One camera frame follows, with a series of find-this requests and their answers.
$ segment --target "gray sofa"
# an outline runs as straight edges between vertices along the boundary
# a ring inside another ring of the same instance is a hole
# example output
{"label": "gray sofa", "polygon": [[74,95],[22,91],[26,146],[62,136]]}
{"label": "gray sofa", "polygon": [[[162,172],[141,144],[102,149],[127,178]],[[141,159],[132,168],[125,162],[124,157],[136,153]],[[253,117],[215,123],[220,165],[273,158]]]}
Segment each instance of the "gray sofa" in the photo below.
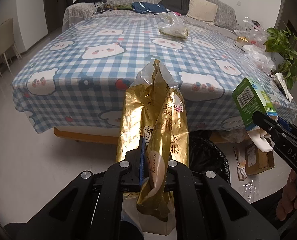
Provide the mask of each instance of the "gray sofa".
{"label": "gray sofa", "polygon": [[[145,1],[150,3],[158,3],[161,0],[112,0],[112,4],[131,4],[136,1]],[[219,0],[207,0],[209,2],[218,5],[218,11],[215,17],[215,25],[208,24],[199,20],[195,20],[190,17],[181,16],[185,24],[195,25],[204,29],[209,29],[223,34],[229,38],[236,39],[236,36],[230,31],[234,31],[238,28],[235,11],[232,7]],[[116,17],[116,16],[134,16],[134,17],[160,17],[163,18],[165,15],[154,15],[154,14],[139,14],[133,11],[118,10],[112,12],[105,12],[103,14],[94,14],[96,7],[93,3],[78,3],[69,6],[64,14],[63,19],[63,31],[67,30],[69,26],[80,22],[84,19],[89,18],[100,18],[100,17]]]}

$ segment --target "black backpack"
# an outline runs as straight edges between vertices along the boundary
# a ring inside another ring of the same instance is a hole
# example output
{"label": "black backpack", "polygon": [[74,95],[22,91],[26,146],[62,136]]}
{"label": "black backpack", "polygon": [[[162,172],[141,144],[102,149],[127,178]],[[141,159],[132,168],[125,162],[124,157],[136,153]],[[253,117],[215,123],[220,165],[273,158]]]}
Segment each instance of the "black backpack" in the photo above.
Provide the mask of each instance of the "black backpack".
{"label": "black backpack", "polygon": [[188,13],[189,0],[162,0],[159,2],[165,8],[186,15]]}

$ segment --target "barcode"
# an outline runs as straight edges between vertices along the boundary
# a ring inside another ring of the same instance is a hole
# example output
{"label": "barcode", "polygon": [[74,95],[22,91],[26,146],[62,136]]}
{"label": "barcode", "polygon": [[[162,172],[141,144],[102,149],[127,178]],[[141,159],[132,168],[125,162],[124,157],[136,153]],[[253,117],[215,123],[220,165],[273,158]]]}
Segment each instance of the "barcode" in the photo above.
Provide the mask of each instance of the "barcode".
{"label": "barcode", "polygon": [[241,108],[243,108],[252,98],[254,97],[250,87],[244,89],[244,91],[238,96],[237,100],[240,103]]}

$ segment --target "white tile floor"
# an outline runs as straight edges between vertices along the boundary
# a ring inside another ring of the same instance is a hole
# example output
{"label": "white tile floor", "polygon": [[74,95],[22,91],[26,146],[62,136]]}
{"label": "white tile floor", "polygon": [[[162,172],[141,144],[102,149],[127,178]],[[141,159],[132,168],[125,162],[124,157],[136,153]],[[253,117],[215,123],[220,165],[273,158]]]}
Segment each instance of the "white tile floor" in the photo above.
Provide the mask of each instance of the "white tile floor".
{"label": "white tile floor", "polygon": [[[105,171],[115,161],[116,146],[75,142],[58,138],[53,130],[38,135],[27,117],[15,110],[11,82],[23,66],[50,40],[55,32],[34,46],[11,65],[12,73],[4,71],[0,77],[0,222],[27,222],[81,171]],[[292,89],[297,103],[297,83]],[[236,174],[233,144],[221,144],[231,170],[232,186],[239,190],[243,184]],[[275,168],[256,177],[260,197],[283,187],[289,167],[275,156]],[[146,239],[174,239],[146,234]]]}

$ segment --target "crumpled plastic wrapper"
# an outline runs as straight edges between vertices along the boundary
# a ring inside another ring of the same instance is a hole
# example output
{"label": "crumpled plastic wrapper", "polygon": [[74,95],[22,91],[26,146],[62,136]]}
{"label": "crumpled plastic wrapper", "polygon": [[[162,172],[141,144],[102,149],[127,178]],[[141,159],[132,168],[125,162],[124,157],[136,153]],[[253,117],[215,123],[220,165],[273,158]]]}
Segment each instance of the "crumpled plastic wrapper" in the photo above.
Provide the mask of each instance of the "crumpled plastic wrapper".
{"label": "crumpled plastic wrapper", "polygon": [[116,161],[138,147],[143,136],[147,145],[149,179],[144,180],[137,209],[167,221],[170,192],[164,192],[167,163],[188,166],[188,128],[183,97],[167,68],[153,60],[126,90]]}
{"label": "crumpled plastic wrapper", "polygon": [[161,34],[169,35],[177,38],[188,38],[188,29],[183,21],[174,12],[169,12],[164,22],[157,25]]}

